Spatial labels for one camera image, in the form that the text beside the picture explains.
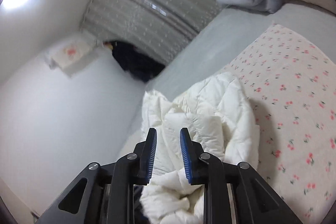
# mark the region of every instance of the gray patterned curtain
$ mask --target gray patterned curtain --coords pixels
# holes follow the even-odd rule
[[[220,10],[215,0],[91,0],[81,27],[168,64]]]

